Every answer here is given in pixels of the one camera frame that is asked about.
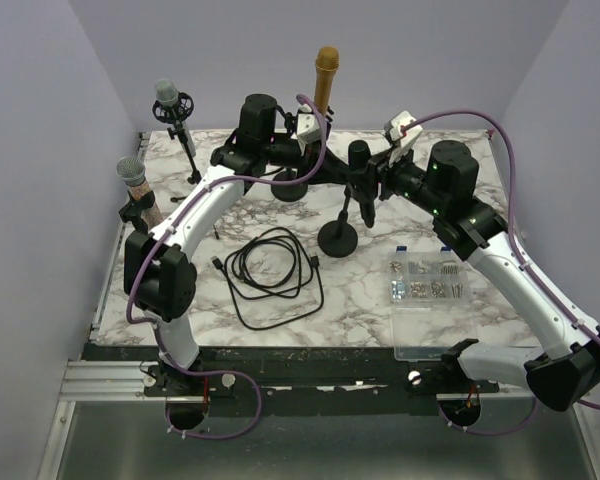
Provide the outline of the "black microphone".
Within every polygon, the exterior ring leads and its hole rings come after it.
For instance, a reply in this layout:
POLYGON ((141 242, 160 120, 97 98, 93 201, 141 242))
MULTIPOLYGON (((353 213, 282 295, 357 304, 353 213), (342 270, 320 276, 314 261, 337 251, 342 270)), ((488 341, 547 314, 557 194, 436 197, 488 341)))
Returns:
MULTIPOLYGON (((369 145, 364 140, 355 140, 348 146, 348 164, 354 168, 364 168, 371 158, 369 145)), ((367 228, 375 223, 375 200, 355 200, 360 208, 361 218, 367 228)))

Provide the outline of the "black clip microphone stand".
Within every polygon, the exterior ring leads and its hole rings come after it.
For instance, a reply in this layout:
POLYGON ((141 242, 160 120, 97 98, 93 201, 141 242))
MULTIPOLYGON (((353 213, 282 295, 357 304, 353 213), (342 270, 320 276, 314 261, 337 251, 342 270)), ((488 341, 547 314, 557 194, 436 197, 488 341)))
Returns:
POLYGON ((331 258, 345 258, 357 248, 358 235, 352 225, 348 223, 348 208, 351 192, 348 187, 344 189, 344 202, 336 220, 327 222, 318 233, 318 246, 322 252, 331 258))

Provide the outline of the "gold microphone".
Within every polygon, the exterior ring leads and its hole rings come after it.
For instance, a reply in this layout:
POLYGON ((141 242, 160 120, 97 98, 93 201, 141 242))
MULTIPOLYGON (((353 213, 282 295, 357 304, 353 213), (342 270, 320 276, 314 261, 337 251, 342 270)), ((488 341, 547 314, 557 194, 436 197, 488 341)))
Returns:
POLYGON ((336 47, 323 46, 320 48, 315 60, 316 82, 313 103, 324 116, 329 114, 333 79, 339 65, 340 56, 336 47))

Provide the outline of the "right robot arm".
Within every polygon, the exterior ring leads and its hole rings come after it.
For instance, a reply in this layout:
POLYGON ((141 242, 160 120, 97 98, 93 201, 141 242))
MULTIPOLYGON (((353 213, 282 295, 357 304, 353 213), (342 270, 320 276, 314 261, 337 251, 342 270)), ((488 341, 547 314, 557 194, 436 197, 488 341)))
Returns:
POLYGON ((464 340, 443 354, 442 384, 454 392, 475 380, 516 385, 554 411, 569 409, 600 383, 600 326, 532 272, 507 222, 475 195, 479 163, 465 144, 435 143, 425 169, 411 151, 398 159, 392 154, 371 154, 362 140, 348 147, 349 183, 361 196, 365 223, 374 221, 374 200, 393 195, 431 214, 441 242, 498 289, 540 343, 523 349, 464 340))

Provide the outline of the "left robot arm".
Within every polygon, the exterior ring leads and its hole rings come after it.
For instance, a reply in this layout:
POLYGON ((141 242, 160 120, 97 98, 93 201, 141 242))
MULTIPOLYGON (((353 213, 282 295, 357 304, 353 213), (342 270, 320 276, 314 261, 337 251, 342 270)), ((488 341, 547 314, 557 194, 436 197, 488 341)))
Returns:
POLYGON ((213 151, 207 172, 176 210, 148 232, 134 231, 125 243, 126 319, 151 326, 160 359, 170 366, 167 382, 181 395, 202 380, 194 364, 199 346, 188 311, 195 296, 193 257, 214 224, 255 184, 290 189, 327 170, 327 106, 298 95, 288 132, 276 132, 278 102, 249 95, 238 127, 213 151))

